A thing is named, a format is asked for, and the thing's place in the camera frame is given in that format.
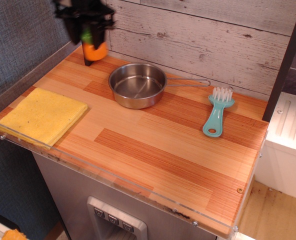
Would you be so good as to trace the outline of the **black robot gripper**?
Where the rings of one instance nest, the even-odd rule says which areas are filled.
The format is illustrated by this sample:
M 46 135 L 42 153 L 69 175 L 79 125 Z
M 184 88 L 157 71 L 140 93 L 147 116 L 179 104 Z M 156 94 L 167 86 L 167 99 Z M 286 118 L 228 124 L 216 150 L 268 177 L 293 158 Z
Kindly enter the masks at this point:
M 81 41 L 83 25 L 90 24 L 92 43 L 97 50 L 105 42 L 105 28 L 114 26 L 115 11 L 101 0 L 54 0 L 55 16 L 62 19 L 70 40 Z

